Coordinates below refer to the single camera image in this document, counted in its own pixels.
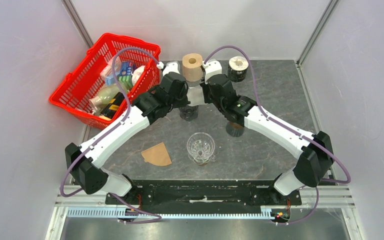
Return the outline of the white paper coffee filter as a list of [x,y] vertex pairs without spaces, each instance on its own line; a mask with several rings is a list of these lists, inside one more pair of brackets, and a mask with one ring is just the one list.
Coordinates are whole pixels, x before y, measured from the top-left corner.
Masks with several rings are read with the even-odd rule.
[[195,107],[205,105],[204,92],[200,85],[190,87],[187,92],[188,106]]

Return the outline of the clear glass dripper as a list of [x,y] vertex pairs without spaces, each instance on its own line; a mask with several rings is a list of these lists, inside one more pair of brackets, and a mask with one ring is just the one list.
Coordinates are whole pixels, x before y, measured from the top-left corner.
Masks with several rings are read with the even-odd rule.
[[216,160],[215,152],[215,141],[208,133],[196,132],[192,134],[186,144],[188,157],[192,160],[193,157],[197,156],[213,156],[214,162]]

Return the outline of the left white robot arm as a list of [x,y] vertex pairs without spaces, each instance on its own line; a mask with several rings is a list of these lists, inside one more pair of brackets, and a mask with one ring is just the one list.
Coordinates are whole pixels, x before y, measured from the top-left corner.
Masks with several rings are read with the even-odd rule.
[[92,139],[77,146],[70,143],[64,149],[67,173],[88,195],[98,191],[116,194],[124,204],[132,204],[137,191],[125,175],[103,170],[108,158],[127,140],[172,109],[188,104],[188,84],[179,73],[165,74],[160,84],[139,94],[130,108]]

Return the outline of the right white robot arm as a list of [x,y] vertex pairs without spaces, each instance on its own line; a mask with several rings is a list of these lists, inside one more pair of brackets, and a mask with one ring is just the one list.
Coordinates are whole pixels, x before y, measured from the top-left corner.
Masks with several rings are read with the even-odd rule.
[[268,197],[272,203],[282,204],[300,187],[319,185],[333,164],[333,158],[326,153],[326,148],[331,146],[326,133],[313,134],[299,129],[259,109],[255,100],[236,93],[225,74],[215,74],[200,86],[204,101],[214,104],[228,121],[266,136],[297,159],[295,167],[280,174],[271,185]]

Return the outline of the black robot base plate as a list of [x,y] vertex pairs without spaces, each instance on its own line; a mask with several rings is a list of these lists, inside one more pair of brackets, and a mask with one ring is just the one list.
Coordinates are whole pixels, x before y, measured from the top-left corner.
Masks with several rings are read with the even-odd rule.
[[158,213],[179,213],[190,208],[193,201],[199,201],[199,213],[214,213],[216,209],[226,210],[238,202],[257,206],[300,205],[300,199],[293,198],[295,190],[288,196],[275,193],[270,180],[134,180],[132,189],[122,199],[141,210]]

